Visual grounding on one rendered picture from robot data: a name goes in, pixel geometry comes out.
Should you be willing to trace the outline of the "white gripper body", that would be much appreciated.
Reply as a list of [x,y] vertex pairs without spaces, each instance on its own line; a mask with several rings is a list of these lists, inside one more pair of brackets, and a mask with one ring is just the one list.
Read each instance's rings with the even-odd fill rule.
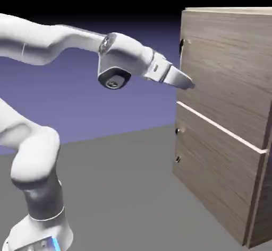
[[169,71],[164,78],[164,83],[181,90],[194,88],[192,79],[173,65],[169,68]]

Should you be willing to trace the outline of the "large wood cabinet door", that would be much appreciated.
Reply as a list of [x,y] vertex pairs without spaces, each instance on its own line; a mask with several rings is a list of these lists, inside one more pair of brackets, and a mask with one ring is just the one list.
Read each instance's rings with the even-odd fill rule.
[[177,100],[259,149],[272,129],[272,8],[187,8]]

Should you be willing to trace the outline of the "light wood cabinet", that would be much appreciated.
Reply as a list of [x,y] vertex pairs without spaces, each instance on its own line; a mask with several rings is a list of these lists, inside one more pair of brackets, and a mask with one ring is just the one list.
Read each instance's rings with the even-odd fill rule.
[[272,240],[272,7],[186,8],[174,175],[248,248]]

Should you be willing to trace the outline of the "small wood cabinet door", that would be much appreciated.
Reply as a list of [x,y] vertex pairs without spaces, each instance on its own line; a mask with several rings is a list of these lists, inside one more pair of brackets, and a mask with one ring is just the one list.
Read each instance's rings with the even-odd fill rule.
[[174,171],[218,222],[245,245],[256,203],[262,150],[182,102],[176,105],[181,160]]

